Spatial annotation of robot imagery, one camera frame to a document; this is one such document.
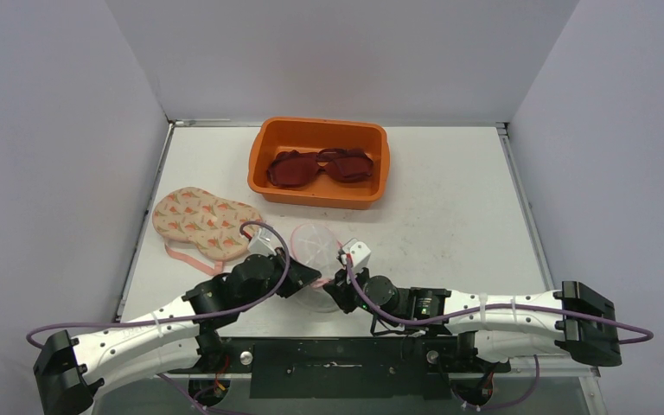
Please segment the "white mesh laundry bag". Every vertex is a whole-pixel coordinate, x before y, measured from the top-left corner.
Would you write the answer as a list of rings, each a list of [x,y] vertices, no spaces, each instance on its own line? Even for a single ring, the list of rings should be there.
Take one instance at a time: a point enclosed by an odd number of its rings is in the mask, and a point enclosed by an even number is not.
[[[335,234],[324,225],[305,223],[294,229],[290,242],[292,257],[300,264],[321,273],[321,277],[302,288],[292,298],[307,310],[316,313],[338,311],[333,298],[322,288],[334,280],[335,273],[341,268],[336,256],[342,245]]]

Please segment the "orange plastic tub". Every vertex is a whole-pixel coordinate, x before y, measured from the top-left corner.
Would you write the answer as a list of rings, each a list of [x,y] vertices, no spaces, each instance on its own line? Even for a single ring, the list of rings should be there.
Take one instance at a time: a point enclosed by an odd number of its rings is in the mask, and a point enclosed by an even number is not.
[[[275,117],[255,138],[247,182],[271,202],[364,210],[384,194],[390,164],[377,124]]]

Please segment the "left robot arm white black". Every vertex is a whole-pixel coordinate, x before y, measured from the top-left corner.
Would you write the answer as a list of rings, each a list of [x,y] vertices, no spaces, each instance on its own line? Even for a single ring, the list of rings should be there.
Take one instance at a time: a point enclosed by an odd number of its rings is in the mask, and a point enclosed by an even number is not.
[[[251,254],[230,272],[212,277],[170,303],[115,328],[72,336],[52,334],[33,371],[46,414],[81,414],[114,387],[173,370],[222,367],[226,352],[218,330],[237,321],[251,303],[290,297],[321,273],[278,248]]]

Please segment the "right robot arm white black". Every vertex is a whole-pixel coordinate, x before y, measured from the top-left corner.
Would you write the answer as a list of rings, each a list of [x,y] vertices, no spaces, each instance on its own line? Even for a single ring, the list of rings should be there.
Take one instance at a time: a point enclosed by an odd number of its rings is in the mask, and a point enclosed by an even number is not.
[[[402,288],[367,268],[340,270],[323,286],[346,314],[365,310],[403,334],[462,336],[454,358],[467,371],[486,361],[532,354],[568,355],[593,367],[617,367],[622,354],[615,305],[591,287],[564,281],[558,290],[501,296],[424,287]]]

